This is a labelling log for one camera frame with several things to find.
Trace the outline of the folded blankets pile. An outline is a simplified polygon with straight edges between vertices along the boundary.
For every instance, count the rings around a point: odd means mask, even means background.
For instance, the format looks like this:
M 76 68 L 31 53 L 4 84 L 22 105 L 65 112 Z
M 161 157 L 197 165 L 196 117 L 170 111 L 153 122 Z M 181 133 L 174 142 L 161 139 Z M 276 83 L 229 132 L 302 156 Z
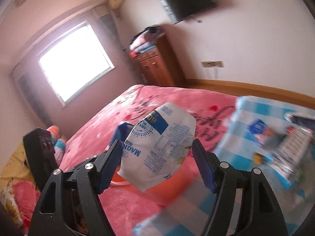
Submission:
M 146 27 L 142 32 L 133 36 L 129 44 L 129 50 L 130 52 L 140 52 L 154 46 L 164 34 L 164 29 L 159 25 Z

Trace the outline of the wall power outlet strip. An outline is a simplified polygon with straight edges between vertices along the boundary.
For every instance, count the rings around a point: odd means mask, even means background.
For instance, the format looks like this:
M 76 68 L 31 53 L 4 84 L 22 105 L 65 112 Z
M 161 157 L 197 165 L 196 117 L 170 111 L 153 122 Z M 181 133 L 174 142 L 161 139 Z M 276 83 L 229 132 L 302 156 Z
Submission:
M 213 67 L 223 68 L 224 67 L 222 61 L 203 61 L 201 62 L 201 65 L 204 68 L 213 68 Z

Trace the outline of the brown wooden cabinet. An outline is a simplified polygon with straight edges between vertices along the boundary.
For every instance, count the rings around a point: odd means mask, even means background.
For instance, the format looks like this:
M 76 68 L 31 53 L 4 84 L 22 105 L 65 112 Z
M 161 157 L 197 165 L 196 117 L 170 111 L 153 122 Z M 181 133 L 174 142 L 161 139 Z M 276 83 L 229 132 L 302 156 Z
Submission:
M 149 85 L 183 87 L 186 84 L 182 67 L 166 36 L 159 38 L 153 48 L 133 60 Z

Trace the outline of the wall mounted black television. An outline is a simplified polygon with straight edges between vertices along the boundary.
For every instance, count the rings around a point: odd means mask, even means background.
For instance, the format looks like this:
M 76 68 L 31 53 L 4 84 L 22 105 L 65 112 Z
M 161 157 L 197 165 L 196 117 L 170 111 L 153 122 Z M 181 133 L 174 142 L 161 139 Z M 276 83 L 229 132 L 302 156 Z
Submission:
M 216 0 L 160 0 L 160 2 L 173 24 L 217 7 Z

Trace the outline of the blue small snack box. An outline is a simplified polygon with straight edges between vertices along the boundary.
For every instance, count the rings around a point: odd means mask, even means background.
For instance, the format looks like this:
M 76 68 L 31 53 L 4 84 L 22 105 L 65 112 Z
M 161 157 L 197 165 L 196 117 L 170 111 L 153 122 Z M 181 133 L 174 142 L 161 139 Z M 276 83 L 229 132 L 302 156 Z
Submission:
M 261 119 L 254 120 L 247 126 L 249 134 L 255 139 L 260 145 L 267 144 L 272 137 L 277 136 L 277 133 L 271 129 Z

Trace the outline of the black silver foil wrapper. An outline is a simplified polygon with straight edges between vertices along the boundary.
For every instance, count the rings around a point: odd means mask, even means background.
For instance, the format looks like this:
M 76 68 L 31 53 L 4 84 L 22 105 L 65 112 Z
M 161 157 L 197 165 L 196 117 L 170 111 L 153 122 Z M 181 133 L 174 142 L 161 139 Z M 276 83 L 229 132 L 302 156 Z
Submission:
M 284 134 L 277 134 L 279 144 L 274 153 L 274 160 L 297 166 L 309 148 L 313 138 L 314 116 L 303 113 L 288 112 L 284 115 L 290 123 Z

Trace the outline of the orange plastic trash bucket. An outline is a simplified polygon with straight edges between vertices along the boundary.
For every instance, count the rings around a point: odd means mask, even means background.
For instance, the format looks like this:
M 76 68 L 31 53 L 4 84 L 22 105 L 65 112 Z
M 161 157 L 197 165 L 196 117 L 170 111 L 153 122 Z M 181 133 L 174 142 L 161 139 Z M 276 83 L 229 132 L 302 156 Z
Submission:
M 116 181 L 116 180 L 112 179 L 110 182 L 110 187 L 113 187 L 113 188 L 119 188 L 119 187 L 125 188 L 125 187 L 129 187 L 129 186 L 131 186 L 131 184 L 126 180 Z

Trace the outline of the bright window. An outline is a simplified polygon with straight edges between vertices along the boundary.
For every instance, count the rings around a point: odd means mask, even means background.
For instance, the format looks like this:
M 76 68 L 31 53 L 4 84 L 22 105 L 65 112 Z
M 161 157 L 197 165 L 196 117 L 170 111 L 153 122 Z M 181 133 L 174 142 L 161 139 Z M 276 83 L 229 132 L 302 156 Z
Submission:
M 55 39 L 43 50 L 38 63 L 64 105 L 115 68 L 87 22 Z

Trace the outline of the pink fleece bed blanket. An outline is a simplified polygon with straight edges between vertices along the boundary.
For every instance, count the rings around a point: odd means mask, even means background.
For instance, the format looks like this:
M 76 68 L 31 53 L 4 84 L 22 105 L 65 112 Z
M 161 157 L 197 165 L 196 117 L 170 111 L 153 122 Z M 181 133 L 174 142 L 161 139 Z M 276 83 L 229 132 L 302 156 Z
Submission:
M 23 138 L 33 181 L 29 235 L 130 235 L 196 178 L 193 141 L 213 151 L 235 96 L 203 89 L 135 85 L 64 143 Z

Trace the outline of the floral pillow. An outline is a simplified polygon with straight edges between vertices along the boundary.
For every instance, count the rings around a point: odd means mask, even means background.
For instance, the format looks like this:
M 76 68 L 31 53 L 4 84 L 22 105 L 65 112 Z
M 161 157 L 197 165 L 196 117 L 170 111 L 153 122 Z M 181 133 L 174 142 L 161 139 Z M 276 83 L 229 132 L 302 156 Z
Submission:
M 23 221 L 17 203 L 14 199 L 12 181 L 9 181 L 6 187 L 1 191 L 1 204 L 3 205 L 8 217 L 21 228 Z

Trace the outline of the grey checkered curtain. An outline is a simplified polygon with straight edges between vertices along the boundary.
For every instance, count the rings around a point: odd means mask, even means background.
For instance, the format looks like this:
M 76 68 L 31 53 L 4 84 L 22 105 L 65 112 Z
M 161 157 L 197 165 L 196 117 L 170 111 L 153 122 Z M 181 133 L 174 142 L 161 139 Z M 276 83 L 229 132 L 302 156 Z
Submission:
M 102 24 L 105 31 L 108 33 L 109 37 L 112 41 L 122 50 L 124 51 L 124 47 L 120 41 L 118 30 L 112 15 L 110 14 L 110 10 L 107 8 L 106 4 L 98 5 L 92 9 L 95 17 Z

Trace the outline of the white blue plastic bag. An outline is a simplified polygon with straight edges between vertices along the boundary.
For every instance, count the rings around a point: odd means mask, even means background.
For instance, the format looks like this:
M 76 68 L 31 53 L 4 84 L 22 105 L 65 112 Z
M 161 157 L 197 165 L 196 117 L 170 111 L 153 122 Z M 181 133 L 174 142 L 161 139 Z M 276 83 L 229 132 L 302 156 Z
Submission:
M 167 102 L 131 130 L 123 143 L 118 175 L 146 190 L 171 178 L 186 159 L 195 136 L 196 119 Z

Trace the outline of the blue white checkered cloth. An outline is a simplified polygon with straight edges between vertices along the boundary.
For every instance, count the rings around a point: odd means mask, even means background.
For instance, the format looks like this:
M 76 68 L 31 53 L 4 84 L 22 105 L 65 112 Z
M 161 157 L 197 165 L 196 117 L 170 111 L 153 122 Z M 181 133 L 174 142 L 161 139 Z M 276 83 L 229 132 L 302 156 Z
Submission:
M 289 122 L 285 114 L 297 112 L 314 116 L 314 110 L 290 103 L 242 96 L 236 100 L 229 129 L 215 149 L 221 161 L 236 169 L 251 171 L 257 167 L 254 153 L 263 152 L 248 131 L 248 125 L 261 119 L 276 132 L 284 133 Z M 259 168 L 267 178 L 283 212 L 289 235 L 302 225 L 314 205 L 314 151 L 308 153 L 304 164 L 304 178 L 298 185 L 286 188 L 269 165 Z M 215 195 L 205 188 L 200 177 L 173 203 L 133 229 L 133 235 L 200 235 L 207 222 Z

